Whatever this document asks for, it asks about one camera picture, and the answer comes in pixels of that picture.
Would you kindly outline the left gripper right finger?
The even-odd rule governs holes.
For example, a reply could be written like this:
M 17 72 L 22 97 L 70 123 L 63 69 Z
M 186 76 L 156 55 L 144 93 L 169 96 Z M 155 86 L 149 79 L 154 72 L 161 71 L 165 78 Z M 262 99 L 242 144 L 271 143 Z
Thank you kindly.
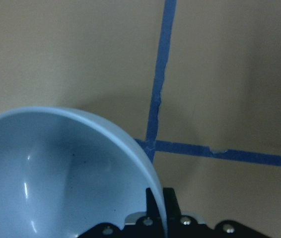
M 178 204 L 175 190 L 170 187 L 163 188 L 165 210 L 168 220 L 177 220 L 181 216 L 181 210 Z

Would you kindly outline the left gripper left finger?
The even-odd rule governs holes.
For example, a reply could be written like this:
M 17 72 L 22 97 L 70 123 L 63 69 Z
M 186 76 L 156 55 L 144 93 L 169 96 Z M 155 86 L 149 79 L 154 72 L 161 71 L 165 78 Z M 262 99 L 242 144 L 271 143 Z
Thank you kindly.
M 146 193 L 146 216 L 153 219 L 162 219 L 162 216 L 159 212 L 157 202 L 154 198 L 154 195 L 150 188 L 145 190 Z

